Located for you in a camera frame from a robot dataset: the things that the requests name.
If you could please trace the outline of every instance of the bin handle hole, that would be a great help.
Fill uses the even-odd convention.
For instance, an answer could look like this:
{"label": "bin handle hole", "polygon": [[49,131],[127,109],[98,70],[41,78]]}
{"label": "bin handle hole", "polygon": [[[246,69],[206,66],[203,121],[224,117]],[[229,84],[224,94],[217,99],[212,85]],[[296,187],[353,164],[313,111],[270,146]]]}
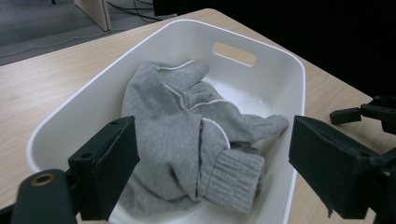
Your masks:
{"label": "bin handle hole", "polygon": [[213,44],[212,49],[213,53],[238,63],[242,63],[246,66],[253,66],[257,60],[255,54],[219,41],[216,41]]}

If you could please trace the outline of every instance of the ribbed cuff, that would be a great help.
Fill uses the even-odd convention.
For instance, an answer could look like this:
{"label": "ribbed cuff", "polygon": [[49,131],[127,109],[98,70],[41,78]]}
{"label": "ribbed cuff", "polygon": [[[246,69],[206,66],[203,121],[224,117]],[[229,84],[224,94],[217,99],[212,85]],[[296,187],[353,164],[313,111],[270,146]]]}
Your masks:
{"label": "ribbed cuff", "polygon": [[264,158],[243,151],[221,151],[214,163],[204,198],[220,207],[248,215],[259,179]]}

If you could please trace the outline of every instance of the white piping trim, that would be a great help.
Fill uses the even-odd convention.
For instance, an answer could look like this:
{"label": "white piping trim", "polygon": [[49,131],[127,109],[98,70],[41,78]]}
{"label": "white piping trim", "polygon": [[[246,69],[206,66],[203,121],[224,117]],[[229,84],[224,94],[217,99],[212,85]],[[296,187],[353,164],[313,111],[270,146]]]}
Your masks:
{"label": "white piping trim", "polygon": [[221,126],[219,124],[217,124],[213,119],[202,118],[202,120],[208,121],[208,122],[211,122],[212,124],[214,124],[220,130],[220,132],[223,134],[223,136],[225,138],[225,142],[227,143],[227,149],[231,149],[230,141],[228,140],[227,134],[224,132],[224,130],[221,128]]}
{"label": "white piping trim", "polygon": [[206,102],[206,103],[199,103],[199,104],[193,106],[191,109],[188,109],[188,110],[189,110],[189,111],[190,111],[190,110],[193,110],[193,109],[195,109],[197,106],[200,106],[200,105],[213,105],[213,104],[215,104],[215,103],[229,103],[229,104],[234,105],[234,106],[236,107],[235,104],[233,104],[232,102],[230,102],[230,101],[228,101],[228,100],[225,100],[225,99],[217,99],[217,100],[212,100],[212,101],[209,101],[209,102]]}
{"label": "white piping trim", "polygon": [[157,66],[157,65],[152,65],[153,67],[155,67],[155,69],[157,69],[157,70],[177,70],[177,69],[179,69],[179,68],[182,68],[182,67],[184,67],[184,66],[186,66],[187,64],[189,64],[189,63],[193,63],[194,61],[193,60],[191,60],[191,61],[189,61],[189,62],[186,62],[186,63],[183,63],[181,66],[178,66],[178,67],[159,67],[159,66]]}
{"label": "white piping trim", "polygon": [[235,106],[235,108],[236,108],[236,109],[238,110],[238,112],[239,112],[238,106],[236,106],[233,102],[228,101],[228,100],[226,100],[226,99],[216,99],[216,100],[212,100],[212,101],[205,102],[205,103],[199,103],[199,104],[197,104],[197,105],[194,105],[192,108],[188,109],[186,106],[184,106],[183,96],[182,96],[182,95],[180,95],[177,91],[175,91],[174,89],[172,89],[170,86],[166,85],[166,83],[163,82],[163,85],[165,86],[166,89],[168,89],[168,90],[171,91],[173,94],[175,94],[176,96],[178,96],[180,106],[181,106],[184,110],[192,111],[193,109],[195,109],[196,107],[198,107],[198,106],[200,106],[200,105],[213,105],[213,104],[216,104],[216,103],[228,103],[228,104],[231,104],[231,105]]}
{"label": "white piping trim", "polygon": [[184,106],[183,97],[182,97],[177,91],[175,91],[174,89],[172,89],[170,86],[166,85],[165,83],[163,83],[163,85],[166,87],[166,89],[168,89],[169,91],[171,91],[172,93],[174,93],[175,95],[177,95],[177,96],[178,96],[178,99],[179,99],[179,101],[180,101],[180,106],[181,106],[184,110],[188,110],[188,109],[186,108],[186,106]]}

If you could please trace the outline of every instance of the white plastic bin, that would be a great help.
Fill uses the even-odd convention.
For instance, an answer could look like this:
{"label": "white plastic bin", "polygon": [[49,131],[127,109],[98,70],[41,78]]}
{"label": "white plastic bin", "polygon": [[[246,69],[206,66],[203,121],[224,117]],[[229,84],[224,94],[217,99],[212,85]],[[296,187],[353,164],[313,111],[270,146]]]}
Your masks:
{"label": "white plastic bin", "polygon": [[[221,55],[218,44],[242,49],[252,55],[253,63],[241,63]],[[35,172],[50,168],[67,170],[67,159],[108,122],[120,117],[126,85],[142,62],[182,64],[189,60],[207,63],[210,72],[205,79],[242,113],[263,117],[283,114],[289,118],[290,127],[284,133],[255,145],[265,158],[262,192],[248,217],[200,203],[187,212],[137,218],[129,216],[117,204],[109,222],[287,223],[296,178],[289,164],[291,126],[295,115],[304,114],[304,66],[285,50],[199,21],[168,23],[117,59],[43,120],[28,143],[30,167]]]}

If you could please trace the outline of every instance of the clothing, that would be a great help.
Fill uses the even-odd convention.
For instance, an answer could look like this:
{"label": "clothing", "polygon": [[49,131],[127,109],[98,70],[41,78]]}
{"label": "clothing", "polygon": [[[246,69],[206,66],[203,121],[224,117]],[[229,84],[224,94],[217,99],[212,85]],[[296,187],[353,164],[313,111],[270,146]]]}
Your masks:
{"label": "clothing", "polygon": [[262,185],[255,142],[285,131],[285,116],[242,115],[203,78],[205,63],[145,62],[128,84],[121,116],[135,116],[140,162],[120,203],[132,215],[207,201],[248,215]]}

